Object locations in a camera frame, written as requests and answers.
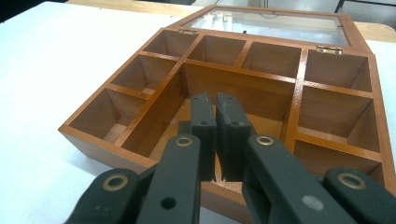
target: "glass lid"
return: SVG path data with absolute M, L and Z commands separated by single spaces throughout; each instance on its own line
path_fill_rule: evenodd
M 335 16 L 215 7 L 183 26 L 322 44 L 348 45 L 342 25 Z

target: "brass hinge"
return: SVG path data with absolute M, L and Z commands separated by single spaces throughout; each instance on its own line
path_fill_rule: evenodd
M 180 29 L 180 30 L 178 30 L 178 32 L 183 35 L 196 35 L 197 30 Z
M 343 54 L 343 50 L 341 48 L 330 48 L 330 47 L 324 47 L 324 46 L 317 46 L 317 52 L 330 53 L 330 54 L 336 54 L 336 55 Z

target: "white table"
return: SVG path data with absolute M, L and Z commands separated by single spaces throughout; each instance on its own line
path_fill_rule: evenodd
M 94 178 L 110 168 L 86 158 L 57 129 L 149 37 L 176 20 L 46 2 L 0 24 L 0 223 L 66 221 Z M 369 45 L 396 147 L 396 44 Z M 202 210 L 201 223 L 234 223 Z

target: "wooden compartment box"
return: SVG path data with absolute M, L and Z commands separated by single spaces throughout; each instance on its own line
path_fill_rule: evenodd
M 203 15 L 212 13 L 214 20 L 222 13 L 225 24 L 231 18 L 227 11 L 242 9 L 254 15 L 334 17 L 345 42 L 193 29 Z M 324 53 L 319 45 L 343 53 Z M 190 97 L 203 91 L 214 105 L 217 92 L 238 98 L 257 132 L 281 139 L 314 175 L 352 167 L 396 193 L 375 56 L 342 14 L 206 7 L 158 31 L 59 131 L 87 156 L 139 173 L 161 158 L 177 123 L 190 119 Z M 218 161 L 216 169 L 219 176 Z M 203 183 L 202 205 L 249 222 L 240 188 L 240 183 Z

